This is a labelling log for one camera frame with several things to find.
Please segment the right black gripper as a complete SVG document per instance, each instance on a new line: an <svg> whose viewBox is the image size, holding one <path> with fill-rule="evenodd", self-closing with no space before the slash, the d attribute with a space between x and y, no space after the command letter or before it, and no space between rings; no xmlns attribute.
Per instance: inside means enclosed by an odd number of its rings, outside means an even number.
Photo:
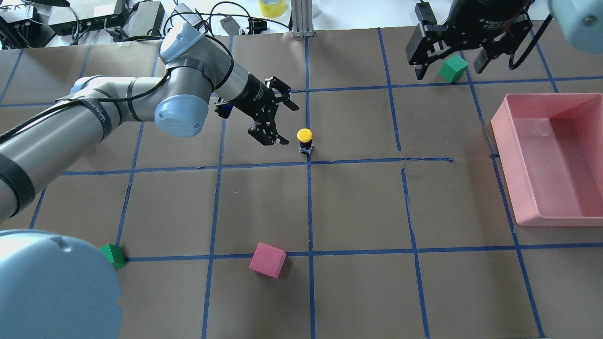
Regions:
<svg viewBox="0 0 603 339"><path fill-rule="evenodd" d="M478 47L473 68L482 73L500 54L523 43L531 28L529 6L530 0L454 0L443 24L420 21L405 47L416 79L424 79L428 67L448 56L448 50Z"/></svg>

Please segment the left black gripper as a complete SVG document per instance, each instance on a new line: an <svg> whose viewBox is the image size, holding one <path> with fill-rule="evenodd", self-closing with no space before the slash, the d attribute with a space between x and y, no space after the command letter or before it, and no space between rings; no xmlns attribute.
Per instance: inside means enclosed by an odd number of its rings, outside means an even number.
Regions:
<svg viewBox="0 0 603 339"><path fill-rule="evenodd" d="M249 74L243 91L233 99L225 99L219 95L214 111L223 119L237 108L254 120L248 134L264 146L274 144L288 145L288 139L278 133L275 122L278 104L283 103L291 111L299 110L291 99L291 87L276 76L265 79L262 83L254 75Z"/></svg>

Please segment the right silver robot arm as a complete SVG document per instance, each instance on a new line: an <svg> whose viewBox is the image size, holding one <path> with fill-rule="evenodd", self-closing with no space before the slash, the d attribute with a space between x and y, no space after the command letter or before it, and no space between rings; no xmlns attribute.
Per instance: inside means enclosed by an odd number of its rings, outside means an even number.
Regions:
<svg viewBox="0 0 603 339"><path fill-rule="evenodd" d="M557 21L565 39L577 49L602 51L600 0L549 0L549 15L520 56L517 51L533 28L530 0L455 0L446 21L439 24L429 2L415 5L418 24L406 47L407 62L416 78L424 78L428 67L454 52L480 50L473 67L482 73L501 55L509 56L508 68L520 67L552 21Z"/></svg>

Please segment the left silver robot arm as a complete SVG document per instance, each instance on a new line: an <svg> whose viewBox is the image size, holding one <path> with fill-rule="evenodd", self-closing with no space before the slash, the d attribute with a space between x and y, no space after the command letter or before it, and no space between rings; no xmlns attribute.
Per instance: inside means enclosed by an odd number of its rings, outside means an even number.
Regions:
<svg viewBox="0 0 603 339"><path fill-rule="evenodd" d="M200 133L212 94L215 111L238 109L263 145L288 144L277 131L291 88L257 79L228 48L183 22L160 42L163 77L91 76L69 95L1 135L1 221L32 204L41 190L125 122L154 122L175 137ZM114 264L94 245L34 229L1 232L0 330L3 339L116 339L122 320Z"/></svg>

